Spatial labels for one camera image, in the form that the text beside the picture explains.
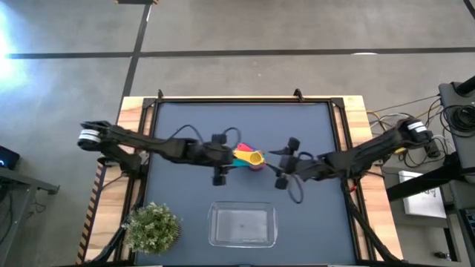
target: concrete floor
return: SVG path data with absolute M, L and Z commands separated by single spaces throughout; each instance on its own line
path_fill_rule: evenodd
M 142 12 L 112 0 L 2 1 L 0 53 L 132 51 Z M 161 0 L 142 51 L 463 46 L 475 46 L 475 21 L 462 0 Z M 22 173 L 61 185 L 58 195 L 39 196 L 47 210 L 28 220 L 8 266 L 74 263 L 98 156 L 76 147 L 79 123 L 116 119 L 129 62 L 0 61 L 0 144 L 22 155 Z M 466 80 L 474 70 L 473 53 L 141 59 L 131 95 L 159 88 L 169 96 L 290 95 L 300 88 L 362 95 L 377 110 L 435 95 L 439 83 Z M 418 114 L 431 102 L 387 112 Z M 440 228 L 397 230 L 405 259 L 469 266 L 466 255 L 462 263 L 431 257 L 446 250 Z

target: colorful toy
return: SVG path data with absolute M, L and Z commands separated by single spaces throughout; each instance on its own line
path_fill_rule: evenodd
M 264 153 L 246 143 L 240 143 L 233 152 L 235 160 L 232 166 L 234 167 L 249 167 L 253 171 L 259 171 L 266 166 Z

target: metal bracket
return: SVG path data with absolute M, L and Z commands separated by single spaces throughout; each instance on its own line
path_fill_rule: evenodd
M 304 96 L 302 96 L 302 92 L 298 88 L 295 89 L 293 96 L 297 96 L 299 102 L 304 102 L 305 101 Z
M 163 102 L 163 92 L 162 89 L 158 89 L 158 97 L 157 97 L 157 103 Z
M 341 97 L 332 97 L 330 101 L 340 109 L 344 109 L 344 100 Z
M 146 98 L 146 99 L 144 99 L 143 103 L 142 103 L 142 108 L 145 109 L 145 108 L 151 107 L 155 103 L 155 101 L 157 101 L 156 98 Z

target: green plant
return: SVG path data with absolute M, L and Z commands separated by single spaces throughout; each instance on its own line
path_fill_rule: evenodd
M 150 203 L 128 215 L 125 243 L 132 251 L 161 254 L 167 251 L 181 234 L 180 221 L 164 205 Z

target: wooden board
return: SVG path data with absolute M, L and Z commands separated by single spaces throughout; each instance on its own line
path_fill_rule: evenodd
M 164 99 L 219 99 L 219 98 L 289 98 L 288 96 L 173 96 L 164 97 Z M 357 146 L 367 140 L 373 138 L 370 130 L 370 125 L 366 115 L 366 108 L 364 107 L 364 101 L 362 96 L 305 96 L 305 98 L 331 98 L 341 97 L 344 99 L 345 112 L 347 115 L 348 125 L 350 127 L 350 135 L 353 143 L 353 147 Z M 137 131 L 139 126 L 140 114 L 142 112 L 143 99 L 147 97 L 132 96 L 125 97 L 122 103 L 122 107 L 119 114 L 117 124 Z M 340 137 L 341 147 L 345 149 L 346 142 L 344 141 L 343 126 L 341 124 L 340 116 L 336 114 L 338 135 Z M 148 133 L 151 122 L 150 114 L 147 115 L 145 123 L 145 133 Z M 381 173 L 379 168 L 373 168 L 371 171 Z M 106 183 L 118 176 L 118 169 L 106 170 L 104 181 Z M 96 210 L 94 219 L 90 222 L 88 228 L 85 231 L 88 232 L 88 244 L 87 249 L 84 246 L 80 246 L 79 252 L 82 251 L 83 257 L 78 254 L 77 262 L 82 260 L 93 259 L 110 240 L 114 232 L 120 225 L 120 217 L 122 214 L 122 207 L 125 199 L 125 190 L 127 187 L 128 178 L 124 177 L 120 182 L 115 182 L 113 185 L 108 186 L 100 194 L 100 198 L 96 204 Z M 381 241 L 388 247 L 388 249 L 398 258 L 402 259 L 402 251 L 399 245 L 399 239 L 396 233 L 396 227 L 394 226 L 393 215 L 391 214 L 389 200 L 387 199 L 386 189 L 384 187 L 384 181 L 381 177 L 368 174 L 361 180 L 361 189 L 364 195 L 364 203 L 367 209 L 367 215 L 371 227 L 379 236 Z M 367 248 L 364 238 L 364 234 L 361 227 L 357 225 L 358 241 L 363 259 L 367 259 Z M 122 253 L 122 258 L 127 258 L 128 253 Z

